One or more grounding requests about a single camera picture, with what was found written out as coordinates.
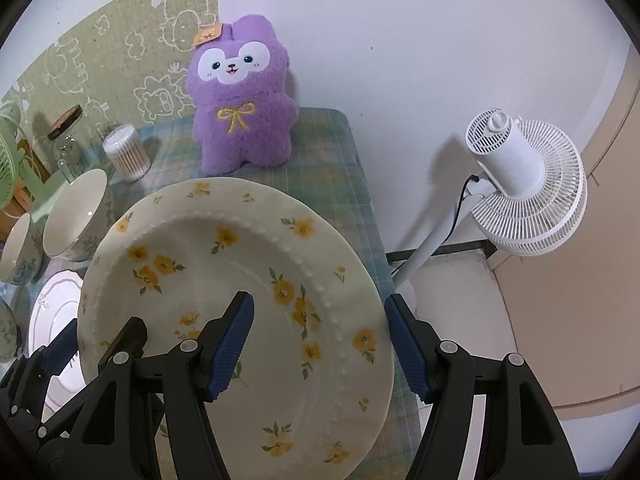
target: yellow flower pattern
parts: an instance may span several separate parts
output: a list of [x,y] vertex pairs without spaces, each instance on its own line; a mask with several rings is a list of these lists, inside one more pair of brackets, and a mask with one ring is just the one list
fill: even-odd
[[180,316],[178,320],[178,329],[174,330],[174,334],[178,336],[178,338],[184,339],[197,339],[202,330],[196,328],[196,324],[198,323],[198,318],[200,317],[200,313],[197,311],[187,312]]
[[300,238],[309,238],[316,232],[313,228],[313,218],[281,218],[280,222],[288,226]]
[[180,332],[179,330],[174,330],[174,334],[177,335],[180,339],[197,339],[202,330],[188,330],[187,332]]
[[[134,262],[141,262],[149,257],[146,246],[131,246],[127,249],[127,256]],[[152,288],[162,294],[160,287],[159,272],[162,276],[168,276],[174,272],[184,270],[184,266],[177,264],[174,259],[165,254],[158,254],[153,260],[153,270],[150,266],[144,266],[139,270],[133,269],[133,277],[140,286],[140,296],[142,296],[148,288]]]
[[344,283],[344,267],[338,267],[338,270],[334,270],[334,275],[338,276],[338,279]]
[[262,430],[269,434],[269,442],[266,446],[262,446],[262,450],[268,452],[275,458],[281,457],[283,454],[291,451],[293,447],[293,442],[289,434],[291,433],[291,423],[279,427],[278,423],[274,422],[272,428],[262,428]]
[[83,292],[80,294],[80,305],[82,305],[82,314],[86,314],[86,304],[89,301],[89,293]]
[[373,330],[369,328],[360,330],[353,337],[353,341],[351,341],[351,344],[358,352],[363,355],[363,357],[367,361],[373,364],[373,362],[375,361],[374,352],[376,351],[376,346],[378,345],[376,334],[375,332],[373,332]]
[[142,296],[148,288],[157,290],[162,294],[158,275],[149,269],[148,266],[144,266],[140,270],[133,269],[133,277],[136,279],[136,283],[140,286],[140,296]]
[[334,446],[327,452],[325,464],[341,464],[344,459],[349,456],[349,452],[342,448],[340,441],[335,442]]
[[142,262],[149,257],[149,252],[146,250],[146,246],[131,246],[127,249],[127,256],[134,262]]
[[306,289],[303,285],[300,285],[300,298],[296,298],[291,317],[303,328],[302,339],[306,339],[308,335],[307,327],[311,332],[317,332],[320,328],[320,316],[316,314],[314,304],[306,298]]
[[362,397],[360,400],[358,400],[358,404],[360,405],[360,409],[363,413],[367,411],[368,403],[369,397]]
[[199,312],[188,312],[180,316],[180,321],[178,322],[178,324],[184,326],[195,325],[199,317]]
[[321,357],[320,345],[316,341],[309,341],[302,345],[302,377],[305,381],[309,377],[309,372],[314,371],[311,363],[319,361]]
[[213,244],[211,254],[218,254],[220,249],[231,247],[233,244],[238,243],[238,237],[230,228],[218,227],[216,229],[218,231],[218,238]]
[[210,187],[211,187],[211,184],[209,182],[196,182],[196,186],[193,188],[193,191],[191,191],[187,196],[189,198],[193,198],[195,196],[210,195],[211,194],[211,192],[209,191]]
[[184,266],[175,263],[175,260],[172,260],[164,254],[158,254],[158,256],[154,258],[154,267],[163,276],[168,276],[174,272],[184,270]]
[[269,274],[271,275],[271,283],[273,283],[273,299],[276,303],[285,306],[291,303],[291,300],[296,295],[293,285],[284,280],[282,274],[276,277],[276,272],[271,267],[269,267]]
[[127,229],[129,229],[129,222],[131,222],[132,216],[133,212],[123,216],[120,220],[118,220],[118,223],[116,224],[116,231],[119,233],[126,233]]

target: black power cord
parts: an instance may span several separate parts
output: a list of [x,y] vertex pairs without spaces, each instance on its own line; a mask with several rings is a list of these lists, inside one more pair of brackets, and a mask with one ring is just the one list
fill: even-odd
[[[460,216],[460,208],[462,207],[462,201],[465,199],[465,191],[466,191],[466,186],[469,182],[471,181],[474,182],[479,182],[480,181],[480,177],[477,175],[469,175],[466,180],[465,180],[465,184],[464,186],[462,186],[462,191],[460,191],[460,199],[458,200],[458,206],[456,207],[456,214],[453,217],[453,224],[451,225],[451,231],[449,231],[449,234],[447,235],[447,237],[442,241],[442,243],[446,242],[447,240],[449,240],[449,238],[451,238],[451,235],[453,234],[453,231],[456,229],[456,224],[458,223],[458,217]],[[402,266],[407,262],[407,260],[405,260],[402,264],[400,264],[399,266],[397,266],[394,270],[391,271],[391,275],[393,276],[396,272],[398,272],[398,270],[400,270],[402,268]]]

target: plate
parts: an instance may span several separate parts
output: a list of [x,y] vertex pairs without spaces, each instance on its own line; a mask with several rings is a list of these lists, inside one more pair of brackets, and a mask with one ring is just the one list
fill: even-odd
[[[29,322],[29,355],[48,345],[78,316],[82,278],[71,270],[54,274],[36,298]],[[85,386],[76,353],[58,376],[49,382],[45,404],[56,412]]]
[[[207,404],[232,478],[342,480],[388,410],[392,347],[376,287],[350,245],[303,203],[218,177],[168,186],[110,229],[82,288],[87,381],[130,316],[145,355],[196,337],[238,290],[255,320],[229,388]],[[166,428],[163,478],[175,478]]]

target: embroidered yellow bow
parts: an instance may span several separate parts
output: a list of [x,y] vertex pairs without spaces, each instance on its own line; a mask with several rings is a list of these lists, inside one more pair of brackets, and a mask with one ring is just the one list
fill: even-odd
[[255,103],[248,101],[238,108],[220,108],[216,117],[221,121],[231,119],[231,124],[229,124],[229,129],[226,132],[232,134],[235,132],[236,126],[240,126],[243,130],[249,129],[249,126],[242,120],[241,116],[251,114],[255,114]]

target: floor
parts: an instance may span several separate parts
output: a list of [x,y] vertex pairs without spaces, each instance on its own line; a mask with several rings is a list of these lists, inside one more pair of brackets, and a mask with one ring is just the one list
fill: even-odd
[[[457,342],[472,355],[493,359],[516,351],[500,288],[481,251],[430,258],[410,283],[416,317],[431,323],[441,339]],[[424,430],[431,407],[418,404]],[[484,396],[477,396],[459,480],[472,480],[476,474],[483,423]]]
[[[435,256],[398,292],[418,319],[428,321],[441,339],[451,339],[470,354],[503,359],[516,351],[511,323],[494,274],[481,251]],[[418,400],[422,430],[431,407]],[[583,472],[608,470],[640,420],[640,405],[607,415],[562,421]],[[473,480],[484,423],[484,397],[474,399],[471,427],[459,480]]]

